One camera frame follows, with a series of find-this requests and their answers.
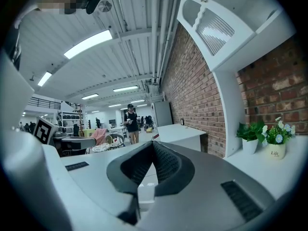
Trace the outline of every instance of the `potted plant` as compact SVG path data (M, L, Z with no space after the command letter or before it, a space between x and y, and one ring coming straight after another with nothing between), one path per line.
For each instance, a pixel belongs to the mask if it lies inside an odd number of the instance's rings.
M268 126L264 126L261 136L258 137L263 146L266 146L268 157L277 160L284 158L285 144L295 135L295 126L291 127L289 124L283 124L280 119L281 117L276 119L278 124L271 129L268 129Z
M240 123L236 136L242 138L243 150L247 154L253 154L258 145L258 137L261 136L264 122L251 123L250 125Z

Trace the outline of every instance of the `railing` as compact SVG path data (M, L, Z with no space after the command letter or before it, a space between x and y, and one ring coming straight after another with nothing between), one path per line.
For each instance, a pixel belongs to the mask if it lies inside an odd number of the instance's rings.
M80 109L80 104L77 103L68 103L66 102L68 105L70 105L73 109L75 110L79 110Z
M57 103L57 102L53 102L53 101L48 101L48 100L40 99L40 98L34 98L34 97L30 98L30 101L28 102L28 105L37 106L37 107L44 107L44 108L50 108L50 109L56 109L56 110L60 110L61 109L61 103Z

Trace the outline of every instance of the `shelf unit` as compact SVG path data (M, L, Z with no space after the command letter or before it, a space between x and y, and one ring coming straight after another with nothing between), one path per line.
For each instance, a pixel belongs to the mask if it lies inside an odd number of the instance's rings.
M83 129L86 128L86 120L87 120L87 114L86 113L79 113L79 112L64 112L61 111L58 113L58 116L60 116L59 120L62 123L62 126L64 126L64 122L67 123L68 126L65 126L64 128L66 128L66 133L68 135L73 134L73 128L74 128L74 124L77 124L80 127L80 119L63 119L63 115L72 115L72 116L81 116L82 117L82 123L83 123Z
M226 154L242 146L245 123L235 73L285 42L296 30L276 0L181 0L178 21L200 49L217 84L226 125Z

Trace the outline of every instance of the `white flower pot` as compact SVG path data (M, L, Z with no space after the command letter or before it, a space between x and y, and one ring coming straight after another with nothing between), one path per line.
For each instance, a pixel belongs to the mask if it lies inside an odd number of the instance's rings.
M247 141L242 139L242 141L243 141L243 150L246 154L252 155L253 153L255 153L258 145L258 140Z
M265 148L266 154L269 158L281 160L285 155L285 144L268 144Z

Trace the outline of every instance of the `ceiling beam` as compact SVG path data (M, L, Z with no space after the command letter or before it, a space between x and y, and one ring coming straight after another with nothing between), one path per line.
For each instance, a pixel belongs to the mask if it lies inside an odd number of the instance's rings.
M59 69L65 67L66 64L68 64L69 62L72 61L79 61L79 59L85 57L85 55L89 55L92 54L95 49L97 47L105 47L105 46L110 46L110 45L114 45L114 44L118 44L121 43L122 41L128 41L128 40L132 40L132 39L139 39L139 38L143 38L143 37L149 37L151 35L151 29L147 28L147 29L137 29L134 31L128 31L128 32L124 32L124 33L120 33L120 38L116 35L113 39L108 40L108 41L104 41L102 43L99 43L91 48L88 48L87 50L79 53L78 55L76 55L75 57L71 58L71 59L65 59L64 62L62 64L60 64L59 66L56 66L51 73L54 75Z
M150 79L151 77L152 77L152 74L139 75L139 76L136 76L136 79L137 79L137 81L138 80L146 80L146 79ZM118 84L124 84L126 82L136 81L136 79L135 79L135 77L128 77L128 78L118 79L118 80L110 81L110 82L107 82L107 83L99 84L99 85L96 85L94 87L88 87L88 88L85 88L83 90L76 91L72 94L67 95L66 99L70 99L70 98L82 95L84 93L87 93L87 92L90 92L90 91L96 91L98 89L102 89L102 88L105 88L105 87L111 87L111 86L118 85Z
M146 91L136 91L136 92L131 92L131 93L123 93L123 94L116 95L116 96L96 99L96 100L93 100L92 102L89 101L86 105L92 105L94 103L100 103L100 102L105 102L105 101L110 101L110 100L117 100L117 99L120 99L120 98L131 98L131 97L134 97L134 96L137 96L137 95L139 95L139 96L144 95L146 93L147 93Z

